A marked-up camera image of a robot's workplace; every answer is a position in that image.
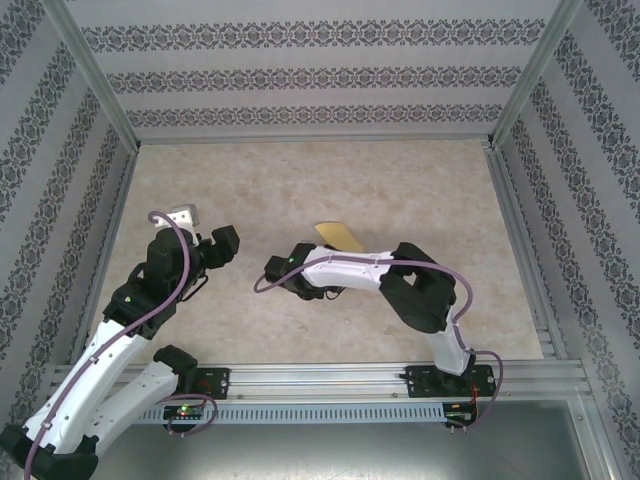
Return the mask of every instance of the enclosure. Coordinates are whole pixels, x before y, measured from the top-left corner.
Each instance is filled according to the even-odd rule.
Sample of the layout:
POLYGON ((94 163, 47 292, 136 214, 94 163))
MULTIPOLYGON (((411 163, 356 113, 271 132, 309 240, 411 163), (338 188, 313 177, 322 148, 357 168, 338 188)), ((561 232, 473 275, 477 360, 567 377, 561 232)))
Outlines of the enclosure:
POLYGON ((171 343, 230 368, 222 415, 179 445, 154 407, 95 478, 640 478, 638 7, 6 0, 3 422, 78 360, 148 212, 194 203, 196 231, 233 224, 239 253, 113 392, 171 343), (470 280, 462 334, 505 360, 493 420, 450 437, 416 416, 399 375, 433 355, 380 295, 253 293, 326 221, 470 280))

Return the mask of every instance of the decorative border pattern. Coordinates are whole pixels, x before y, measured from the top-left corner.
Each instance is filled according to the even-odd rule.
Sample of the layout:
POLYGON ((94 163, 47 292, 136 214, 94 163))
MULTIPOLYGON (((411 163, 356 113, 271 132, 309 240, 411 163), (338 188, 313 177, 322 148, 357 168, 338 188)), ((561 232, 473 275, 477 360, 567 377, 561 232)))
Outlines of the decorative border pattern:
POLYGON ((136 128, 314 123, 493 122, 502 105, 330 105, 134 110, 136 128))
POLYGON ((627 129, 616 115, 613 104, 609 102, 573 35, 568 33, 563 37, 555 51, 555 57, 640 222, 638 149, 631 142, 627 129))
POLYGON ((118 133, 111 125, 107 130, 93 173, 89 179, 87 190, 78 209, 73 232, 56 274, 56 285, 47 300, 47 308, 38 327, 38 333, 35 335, 35 343, 31 347, 30 359, 25 365, 24 373, 20 378, 20 389, 15 394, 16 401, 9 411, 9 422, 12 424, 23 423, 36 408, 36 405, 34 405, 35 394, 42 384, 44 367, 51 357, 51 351, 66 309, 69 293, 73 288, 73 282, 80 267, 80 259, 89 239, 93 218, 98 210, 119 144, 118 133))
POLYGON ((71 53, 60 42, 0 158, 0 224, 5 221, 4 213, 11 208, 12 198, 22 184, 22 176, 27 173, 26 167, 33 161, 36 148, 75 68, 71 53))
POLYGON ((0 85, 4 85, 40 22, 38 0, 15 0, 0 21, 0 85))
POLYGON ((520 67, 277 68, 109 74, 117 94, 327 88, 513 87, 520 67))
POLYGON ((640 81, 640 15, 628 0, 589 0, 589 9, 609 34, 633 79, 640 81))
POLYGON ((25 236, 19 258, 14 263, 16 268, 9 274, 8 286, 4 289, 5 295, 0 300, 0 360, 6 358, 5 350, 13 340, 12 332, 17 328, 22 316, 27 294, 33 286, 33 279, 42 262, 42 256, 99 109, 100 103, 89 89, 82 99, 51 178, 38 203, 35 219, 29 225, 29 233, 25 236))
POLYGON ((514 124, 511 135, 518 147, 519 160, 524 165, 542 221, 555 250, 556 260, 562 272, 569 299, 573 304, 578 324, 583 330, 585 345, 591 355, 591 361, 596 366, 596 373, 602 384, 602 389, 607 396, 607 405, 613 413, 614 423, 618 426, 618 436, 625 444, 625 453, 631 459, 632 471, 635 475, 640 476, 640 444, 638 443, 640 426, 636 423, 637 415, 631 410, 631 397, 624 391, 625 384, 620 380, 620 369, 615 363, 613 352, 609 347, 609 340, 602 333, 603 327, 598 313, 593 307, 589 289, 584 283, 580 265, 575 260, 573 246, 567 237, 564 223, 551 194, 551 188, 521 118, 518 118, 514 124))
POLYGON ((543 19, 358 20, 84 27, 94 52, 381 45, 533 45, 543 19))
POLYGON ((600 265, 604 268, 604 276, 615 295, 616 305, 623 312, 622 319, 627 322, 627 331, 634 339, 633 346, 640 349, 640 288, 632 283, 635 279, 628 273, 629 264, 621 256, 622 250, 618 247, 611 225, 607 223, 607 215, 600 207, 587 170, 582 166, 578 151, 573 146, 569 132, 544 81, 538 82, 530 98, 553 152, 558 157, 558 164, 564 173, 571 196, 582 214, 585 228, 590 235, 589 239, 600 258, 600 265))

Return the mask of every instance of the cable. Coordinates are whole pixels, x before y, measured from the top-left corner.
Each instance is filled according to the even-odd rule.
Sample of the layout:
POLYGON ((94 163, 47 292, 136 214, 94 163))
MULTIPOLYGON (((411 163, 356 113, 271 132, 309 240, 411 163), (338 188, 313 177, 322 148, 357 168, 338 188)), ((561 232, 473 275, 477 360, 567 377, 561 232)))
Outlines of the cable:
POLYGON ((498 381, 496 382, 496 391, 493 392, 493 396, 491 397, 491 400, 489 400, 489 405, 487 405, 487 408, 485 408, 482 415, 480 415, 475 422, 473 422, 471 425, 467 427, 467 430, 473 430, 477 428, 481 422, 484 421, 484 419, 487 417, 489 412, 493 410, 493 407, 496 404, 496 400, 498 399, 498 394, 500 393, 500 388, 502 388, 502 379, 504 378, 504 363, 502 362, 502 359, 500 358, 500 356, 496 352, 492 352, 491 350, 473 350, 471 348, 467 351, 469 353, 473 353, 474 355, 491 355, 498 362, 498 370, 500 371, 500 374, 499 374, 500 376, 498 377, 498 381))
POLYGON ((327 292, 324 292, 324 298, 326 298, 327 300, 333 301, 333 300, 336 300, 340 295, 342 295, 342 292, 344 292, 344 288, 332 297, 329 295, 329 292, 327 291, 327 292))
POLYGON ((396 260, 396 259, 374 260, 374 259, 371 259, 371 258, 354 258, 354 257, 349 257, 347 255, 327 255, 325 257, 320 257, 320 258, 316 258, 315 260, 311 260, 310 262, 305 263, 304 265, 300 265, 299 267, 294 268, 289 273, 284 275, 282 278, 276 280, 272 284, 267 285, 266 287, 260 288, 260 284, 265 279, 265 275, 262 275, 262 276, 260 276, 260 278, 258 278, 256 283, 254 284, 253 291, 255 293, 268 292, 269 290, 274 289, 274 288, 282 285, 284 282, 289 280, 291 277, 297 275, 298 273, 302 272, 303 270, 305 270, 305 269, 307 269, 309 267, 313 267, 314 265, 318 265, 319 263, 329 263, 331 261, 342 261, 342 262, 351 262, 351 263, 364 263, 364 264, 367 264, 367 265, 398 265, 398 266, 405 266, 405 267, 428 268, 430 270, 437 270, 439 272, 447 273, 447 274, 451 275, 452 277, 454 277, 456 280, 458 280, 464 286, 464 288, 467 291, 467 301, 462 306, 460 311, 457 312, 453 316, 453 318, 451 319, 451 324, 453 325, 453 331, 455 333, 456 340, 458 341, 458 345, 460 345, 460 348, 462 348, 462 350, 464 350, 465 352, 468 352, 469 354, 472 354, 472 355, 491 355, 492 357, 494 357, 497 360, 498 368, 500 370, 500 376, 499 376, 498 381, 496 383, 496 390, 493 393, 493 396, 491 397, 491 400, 489 401, 489 405, 487 405, 487 408, 484 411, 484 413, 472 425, 467 427, 467 430, 471 430, 471 429, 476 428, 476 426, 480 423, 480 421, 484 420, 484 418, 487 416, 487 414, 495 406, 496 399, 498 398, 498 394, 500 393, 500 388, 502 387, 502 379, 504 377, 504 364, 502 362, 502 359, 500 358, 500 356, 496 352, 493 352, 493 351, 490 351, 490 350, 478 350, 478 351, 475 351, 472 348, 467 347, 465 345, 465 343, 464 343, 464 340, 462 339, 462 335, 460 333, 460 327, 458 326, 458 321, 460 320, 462 315, 467 313, 467 311, 471 307, 471 303, 473 302, 473 289, 471 288, 471 284, 469 283, 469 281, 466 278, 464 278, 460 273, 456 272, 455 270, 453 270, 453 269, 451 269, 449 267, 438 265, 437 263, 423 262, 423 261, 419 261, 419 260, 396 260))
POLYGON ((171 220, 171 218, 168 215, 165 215, 164 213, 157 212, 157 211, 153 211, 149 213, 148 218, 151 223, 158 223, 158 220, 156 217, 160 217, 163 220, 165 220, 167 223, 169 223, 173 231, 176 233, 176 236, 178 237, 178 241, 180 242, 180 247, 182 248, 183 268, 182 268, 182 276, 180 277, 180 282, 178 282, 178 286, 171 293, 171 295, 167 297, 167 299, 164 302, 162 302, 160 305, 158 305, 156 308, 151 310, 149 313, 143 315, 138 320, 133 322, 131 325, 124 328, 123 330, 118 332, 116 335, 111 337, 109 340, 107 340, 104 344, 102 344, 102 346, 98 348, 98 350, 96 350, 96 352, 92 355, 92 359, 94 361, 92 361, 92 359, 87 360, 84 364, 80 366, 80 368, 73 375, 73 377, 71 377, 71 379, 69 380, 69 383, 65 385, 62 392, 60 392, 60 396, 51 406, 51 410, 49 410, 49 413, 47 414, 47 416, 45 417, 44 421, 40 426, 40 430, 38 431, 38 434, 36 435, 35 439, 33 440, 33 443, 31 444, 31 448, 29 449, 29 454, 27 455, 27 460, 24 465, 24 480, 31 480, 31 465, 33 464, 33 459, 36 456, 36 452, 38 451, 40 442, 44 438, 47 430, 51 428, 51 421, 56 416, 56 413, 60 409, 60 406, 62 405, 64 400, 67 398, 69 393, 71 393, 71 390, 73 390, 73 387, 78 382, 80 377, 84 375, 84 373, 89 369, 89 367, 91 367, 91 365, 93 365, 95 362, 98 361, 98 359, 100 358, 100 355, 102 355, 107 349, 109 349, 109 347, 111 347, 114 343, 116 343, 120 338, 132 332, 133 330, 138 328, 140 325, 149 321, 151 318, 155 317, 157 314, 159 314, 165 308, 167 308, 178 297, 178 295, 180 295, 180 292, 182 292, 182 289, 187 283, 187 277, 189 276, 190 261, 189 261, 189 248, 187 247, 187 242, 184 238, 184 235, 182 234, 180 227, 178 227, 178 225, 173 220, 171 220))
POLYGON ((196 293, 198 293, 198 292, 200 291, 200 289, 201 289, 202 287, 204 287, 204 286, 207 284, 207 282, 208 282, 208 281, 209 281, 209 275, 207 275, 207 274, 205 273, 205 274, 204 274, 204 282, 200 282, 200 285, 198 285, 198 286, 195 288, 195 290, 193 290, 193 292, 191 292, 191 293, 190 293, 186 298, 183 298, 183 299, 181 300, 181 302, 182 302, 182 303, 184 303, 184 302, 186 302, 186 301, 190 300, 190 299, 191 299, 191 297, 193 297, 196 293))
POLYGON ((180 394, 180 395, 171 395, 169 397, 163 398, 162 400, 160 400, 158 403, 164 403, 164 402, 168 402, 171 400, 194 400, 194 399, 200 399, 203 401, 202 406, 204 408, 204 405, 207 402, 211 402, 211 405, 213 405, 213 415, 211 415, 211 418, 209 420, 207 420, 204 423, 201 423, 199 425, 197 425, 196 427, 192 428, 191 430, 189 430, 188 432, 176 432, 174 430, 171 429, 171 424, 173 423, 173 421, 176 418, 179 418, 177 415, 173 416, 169 419, 169 423, 167 423, 167 430, 169 431, 169 435, 173 436, 179 436, 179 437, 190 437, 191 435, 195 435, 196 433, 201 432, 202 430, 204 430, 205 428, 208 428, 211 426, 211 424, 213 423, 213 421, 218 418, 218 404, 216 403, 216 401, 209 397, 208 395, 201 395, 198 393, 184 393, 184 394, 180 394))

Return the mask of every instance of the aluminum frame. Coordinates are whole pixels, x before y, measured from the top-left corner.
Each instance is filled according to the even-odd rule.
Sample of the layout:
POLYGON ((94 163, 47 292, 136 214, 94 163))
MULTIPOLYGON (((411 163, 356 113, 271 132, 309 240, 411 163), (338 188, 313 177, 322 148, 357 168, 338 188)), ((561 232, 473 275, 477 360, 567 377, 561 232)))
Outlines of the aluminum frame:
POLYGON ((137 152, 140 139, 136 135, 125 109, 120 104, 109 80, 76 24, 65 0, 43 0, 42 7, 73 55, 87 83, 94 91, 107 117, 114 125, 129 152, 137 152))
MULTIPOLYGON (((494 367, 494 361, 485 362, 494 367)), ((410 407, 425 402, 464 401, 466 398, 409 398, 399 375, 412 363, 202 365, 231 370, 227 400, 222 406, 251 411, 266 405, 388 405, 410 407)), ((621 478, 580 360, 519 360, 504 362, 504 381, 498 402, 560 400, 567 403, 591 479, 621 478)), ((130 365, 111 390, 116 393, 132 381, 144 365, 130 365)), ((64 380, 71 366, 56 367, 49 394, 64 380)), ((141 420, 148 424, 148 418, 141 420)))
POLYGON ((548 329, 555 356, 561 359, 569 358, 560 334, 560 328, 553 315, 544 280, 533 252, 513 185, 507 174, 502 153, 500 150, 494 149, 489 142, 483 143, 483 150, 516 265, 520 272, 522 286, 529 302, 531 316, 536 327, 548 329))

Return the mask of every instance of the white arm segment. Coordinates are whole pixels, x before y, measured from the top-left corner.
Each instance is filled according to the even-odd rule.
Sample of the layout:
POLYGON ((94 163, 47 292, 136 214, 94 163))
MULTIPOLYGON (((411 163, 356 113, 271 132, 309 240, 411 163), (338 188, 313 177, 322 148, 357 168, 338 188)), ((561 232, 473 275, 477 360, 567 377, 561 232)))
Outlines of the white arm segment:
POLYGON ((451 310, 447 316, 447 328, 444 332, 432 333, 426 337, 433 352, 437 369, 453 375, 462 375, 469 363, 469 352, 463 350, 456 339, 451 323, 451 310))
MULTIPOLYGON (((305 263, 330 255, 351 258, 370 258, 373 260, 393 259, 391 252, 351 253, 316 247, 305 259, 305 263)), ((314 287, 347 287, 377 292, 380 290, 380 277, 389 271, 390 265, 371 265, 332 260, 306 268, 302 276, 314 287)), ((451 312, 447 318, 447 328, 443 332, 425 334, 427 343, 433 352, 438 370, 462 375, 469 363, 469 353, 465 352, 456 340, 451 312)))
MULTIPOLYGON (((391 252, 351 253, 337 252, 325 247, 314 248, 305 263, 329 255, 348 256, 352 258, 370 258, 372 260, 391 260, 391 252)), ((302 276, 314 287, 347 287, 377 292, 380 289, 380 277, 389 271, 389 265, 367 265, 332 260, 305 268, 302 276)))
MULTIPOLYGON (((112 320, 101 322, 98 330, 91 339, 87 349, 75 364, 67 378, 58 387, 56 393, 38 412, 25 424, 28 428, 27 437, 34 440, 40 425, 49 413, 51 406, 59 397, 60 392, 69 383, 73 374, 94 354, 107 340, 123 330, 124 327, 112 320)), ((101 356, 98 363, 94 364, 80 377, 73 391, 64 400, 52 422, 52 427, 47 430, 41 447, 51 444, 55 447, 55 453, 71 453, 82 440, 87 422, 116 382, 124 368, 131 359, 140 352, 149 341, 140 335, 133 337, 124 336, 114 343, 101 356)))
POLYGON ((93 414, 87 437, 96 435, 96 455, 101 457, 140 415, 171 395, 178 385, 178 375, 162 362, 152 362, 126 387, 104 402, 93 414))

